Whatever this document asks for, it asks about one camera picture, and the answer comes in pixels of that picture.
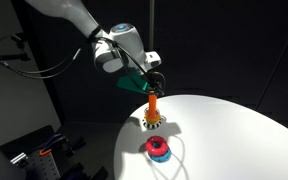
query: green object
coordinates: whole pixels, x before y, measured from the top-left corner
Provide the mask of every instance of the green object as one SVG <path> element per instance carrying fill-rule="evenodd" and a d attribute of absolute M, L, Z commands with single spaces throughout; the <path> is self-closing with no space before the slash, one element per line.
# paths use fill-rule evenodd
<path fill-rule="evenodd" d="M 146 94 L 148 83 L 139 75 L 122 76 L 117 81 L 117 87 Z"/>

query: white round table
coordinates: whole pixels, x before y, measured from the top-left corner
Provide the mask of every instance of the white round table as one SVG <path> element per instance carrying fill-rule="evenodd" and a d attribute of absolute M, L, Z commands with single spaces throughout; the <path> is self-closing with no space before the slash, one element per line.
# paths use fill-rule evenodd
<path fill-rule="evenodd" d="M 288 180 L 288 129 L 243 106 L 205 96 L 157 100 L 162 124 L 142 125 L 145 104 L 123 125 L 115 145 L 116 180 Z M 152 161 L 146 140 L 162 136 L 171 149 Z"/>

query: stacked rings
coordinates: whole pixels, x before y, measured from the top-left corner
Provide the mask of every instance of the stacked rings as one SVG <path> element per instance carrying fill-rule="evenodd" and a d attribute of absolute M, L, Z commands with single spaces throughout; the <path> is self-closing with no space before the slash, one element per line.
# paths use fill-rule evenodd
<path fill-rule="evenodd" d="M 145 144 L 149 157 L 156 162 L 165 162 L 171 157 L 171 150 L 161 136 L 152 136 Z"/>

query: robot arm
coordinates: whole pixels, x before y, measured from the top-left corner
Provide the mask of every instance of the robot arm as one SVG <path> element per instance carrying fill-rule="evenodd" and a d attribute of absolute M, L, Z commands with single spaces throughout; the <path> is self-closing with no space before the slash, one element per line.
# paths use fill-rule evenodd
<path fill-rule="evenodd" d="M 26 0 L 26 2 L 45 15 L 71 21 L 87 38 L 98 27 L 98 23 L 80 0 Z M 95 37 L 116 41 L 129 52 L 144 71 L 161 64 L 161 59 L 156 52 L 144 52 L 142 40 L 136 28 L 130 24 L 116 25 L 109 34 L 100 30 Z M 99 41 L 94 42 L 92 46 L 96 68 L 113 73 L 123 67 L 122 61 L 112 45 Z M 137 65 L 130 59 L 127 66 L 138 69 Z"/>

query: blue ring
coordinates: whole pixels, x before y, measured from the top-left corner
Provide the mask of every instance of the blue ring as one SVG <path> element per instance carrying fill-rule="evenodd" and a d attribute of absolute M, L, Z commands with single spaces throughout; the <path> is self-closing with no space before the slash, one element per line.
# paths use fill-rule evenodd
<path fill-rule="evenodd" d="M 155 161 L 155 162 L 158 162 L 158 163 L 162 163 L 162 162 L 165 162 L 165 161 L 168 161 L 171 157 L 171 150 L 170 148 L 167 149 L 166 153 L 162 156 L 154 156 L 150 153 L 148 153 L 148 156 L 150 156 L 150 158 Z"/>

